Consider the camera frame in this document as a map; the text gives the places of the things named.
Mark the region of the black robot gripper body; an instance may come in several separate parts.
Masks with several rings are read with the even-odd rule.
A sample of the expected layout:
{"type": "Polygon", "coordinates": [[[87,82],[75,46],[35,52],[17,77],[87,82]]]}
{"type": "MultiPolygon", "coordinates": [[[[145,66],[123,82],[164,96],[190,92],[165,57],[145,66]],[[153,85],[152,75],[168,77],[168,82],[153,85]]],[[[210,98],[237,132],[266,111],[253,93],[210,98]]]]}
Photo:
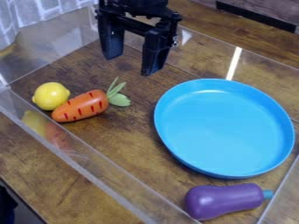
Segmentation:
{"type": "Polygon", "coordinates": [[[98,0],[95,19],[99,15],[114,17],[125,31],[144,37],[153,27],[134,20],[134,17],[158,18],[154,28],[166,37],[168,46],[174,46],[177,23],[182,17],[166,4],[168,0],[98,0]]]}

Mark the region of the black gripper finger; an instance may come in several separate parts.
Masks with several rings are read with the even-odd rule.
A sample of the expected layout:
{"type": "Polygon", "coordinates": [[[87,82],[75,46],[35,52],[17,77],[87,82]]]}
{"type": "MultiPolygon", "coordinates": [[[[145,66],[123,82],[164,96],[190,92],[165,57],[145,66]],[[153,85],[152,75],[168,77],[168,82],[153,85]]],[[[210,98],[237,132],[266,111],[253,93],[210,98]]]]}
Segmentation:
{"type": "Polygon", "coordinates": [[[157,30],[150,30],[144,36],[141,75],[149,76],[164,67],[168,52],[168,39],[157,30]]]}
{"type": "Polygon", "coordinates": [[[99,15],[97,17],[97,32],[102,55],[111,60],[122,54],[125,29],[115,17],[99,15]]]}

